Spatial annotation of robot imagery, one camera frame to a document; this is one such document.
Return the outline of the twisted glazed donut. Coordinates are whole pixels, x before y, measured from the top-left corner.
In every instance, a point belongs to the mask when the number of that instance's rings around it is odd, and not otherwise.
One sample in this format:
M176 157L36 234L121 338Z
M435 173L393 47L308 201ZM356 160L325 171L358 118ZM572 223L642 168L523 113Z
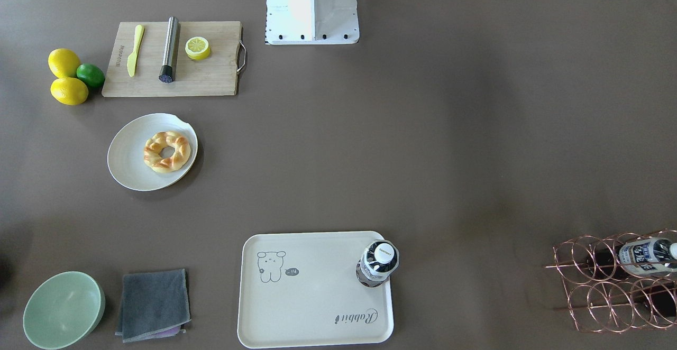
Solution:
M193 148L189 140L176 131L155 133L143 148L143 163L157 173L179 171L189 160Z

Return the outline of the white plate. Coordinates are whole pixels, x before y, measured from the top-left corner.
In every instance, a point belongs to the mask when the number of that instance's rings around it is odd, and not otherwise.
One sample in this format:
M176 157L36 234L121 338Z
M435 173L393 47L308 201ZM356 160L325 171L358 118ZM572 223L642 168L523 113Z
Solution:
M144 164L143 148L155 133L164 131L176 131L186 137L191 155L181 169L157 173ZM174 114L147 114L126 124L115 135L108 149L108 168L112 177L128 189L155 191L179 181L193 166L198 148L198 138L193 126Z

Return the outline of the dark tea bottle on tray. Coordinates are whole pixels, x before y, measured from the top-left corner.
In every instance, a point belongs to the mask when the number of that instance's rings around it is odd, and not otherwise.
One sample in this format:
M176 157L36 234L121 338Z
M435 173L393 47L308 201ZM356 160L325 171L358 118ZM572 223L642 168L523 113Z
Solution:
M356 277L362 285L375 288L386 282L399 266L399 251L389 240L374 240L363 251L356 265Z

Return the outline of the cream rabbit tray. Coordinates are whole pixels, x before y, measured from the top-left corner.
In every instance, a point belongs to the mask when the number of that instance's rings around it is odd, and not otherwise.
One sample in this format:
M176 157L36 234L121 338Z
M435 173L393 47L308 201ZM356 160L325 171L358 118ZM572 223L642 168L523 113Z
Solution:
M372 344L394 330L391 286L365 287L374 231L257 234L242 249L237 335L247 348Z

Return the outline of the half lemon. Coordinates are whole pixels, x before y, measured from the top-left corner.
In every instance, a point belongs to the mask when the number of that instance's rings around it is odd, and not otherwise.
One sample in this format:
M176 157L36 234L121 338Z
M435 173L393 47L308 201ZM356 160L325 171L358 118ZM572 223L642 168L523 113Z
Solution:
M186 41L185 53L189 59L203 60L211 54L209 41L201 36L191 37Z

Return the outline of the steel cylinder muddler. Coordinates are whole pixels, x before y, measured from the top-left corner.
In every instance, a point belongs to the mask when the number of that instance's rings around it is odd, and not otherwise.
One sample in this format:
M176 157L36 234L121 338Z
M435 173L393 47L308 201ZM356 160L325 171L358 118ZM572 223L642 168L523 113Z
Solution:
M166 41L160 66L159 80L163 83L172 83L176 77L177 46L179 41L180 23L175 16L168 20Z

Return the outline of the wooden cutting board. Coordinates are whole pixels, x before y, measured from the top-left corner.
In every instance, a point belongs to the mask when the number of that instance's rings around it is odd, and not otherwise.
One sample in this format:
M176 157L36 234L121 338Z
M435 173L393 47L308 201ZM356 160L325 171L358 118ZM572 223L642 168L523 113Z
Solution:
M172 55L172 82L159 79L166 58L169 22L121 22L109 59L103 97L234 96L239 89L242 23L178 23ZM185 52L188 39L204 37L211 53L195 61Z

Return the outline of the yellow plastic knife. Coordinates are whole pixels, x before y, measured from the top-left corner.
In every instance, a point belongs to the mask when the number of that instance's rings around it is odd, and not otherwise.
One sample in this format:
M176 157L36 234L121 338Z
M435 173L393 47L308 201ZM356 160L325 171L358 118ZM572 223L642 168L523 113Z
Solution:
M138 24L134 30L134 41L133 48L126 60L126 70L129 77L135 76L138 54L140 51L140 46L142 44L143 35L145 32L145 27L142 24Z

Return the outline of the green lime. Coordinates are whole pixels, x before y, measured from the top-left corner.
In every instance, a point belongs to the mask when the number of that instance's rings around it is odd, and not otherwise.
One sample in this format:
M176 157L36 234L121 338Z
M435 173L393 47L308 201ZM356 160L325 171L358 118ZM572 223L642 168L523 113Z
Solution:
M91 63L80 64L76 70L76 77L89 88L100 88L106 80L104 72Z

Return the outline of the yellow lemon outer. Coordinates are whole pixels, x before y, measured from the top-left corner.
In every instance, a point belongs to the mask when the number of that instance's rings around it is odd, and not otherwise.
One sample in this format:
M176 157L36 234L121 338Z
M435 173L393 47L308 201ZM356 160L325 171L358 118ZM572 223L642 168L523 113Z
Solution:
M73 77L54 80L50 91L58 102L68 106L77 106L84 103L89 95L87 85L82 80Z

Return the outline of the yellow lemon near board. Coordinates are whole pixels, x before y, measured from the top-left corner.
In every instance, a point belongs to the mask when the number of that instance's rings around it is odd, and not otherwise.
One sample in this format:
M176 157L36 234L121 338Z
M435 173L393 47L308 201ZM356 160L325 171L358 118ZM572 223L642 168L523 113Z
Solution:
M58 48L48 56L49 69L56 78L77 77L80 64L80 58L70 49Z

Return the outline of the green bowl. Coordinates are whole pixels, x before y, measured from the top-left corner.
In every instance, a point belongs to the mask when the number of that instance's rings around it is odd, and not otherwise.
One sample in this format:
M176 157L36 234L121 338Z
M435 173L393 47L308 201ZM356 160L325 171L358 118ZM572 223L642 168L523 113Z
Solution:
M24 334L42 349L68 347L92 333L105 309L105 295L92 276L65 271L32 293L23 314Z

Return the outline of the bottle in rack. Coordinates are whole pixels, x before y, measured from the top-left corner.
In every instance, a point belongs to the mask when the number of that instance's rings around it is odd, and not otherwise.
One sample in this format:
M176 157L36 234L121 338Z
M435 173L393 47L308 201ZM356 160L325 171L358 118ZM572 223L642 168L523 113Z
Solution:
M670 277L676 273L676 244L667 238L629 242L619 249L617 258L627 273L637 277Z

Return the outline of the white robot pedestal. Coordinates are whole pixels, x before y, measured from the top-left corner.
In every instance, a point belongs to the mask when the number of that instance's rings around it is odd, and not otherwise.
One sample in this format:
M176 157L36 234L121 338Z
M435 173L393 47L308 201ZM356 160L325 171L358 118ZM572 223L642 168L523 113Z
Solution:
M268 45L356 44L357 0L266 0Z

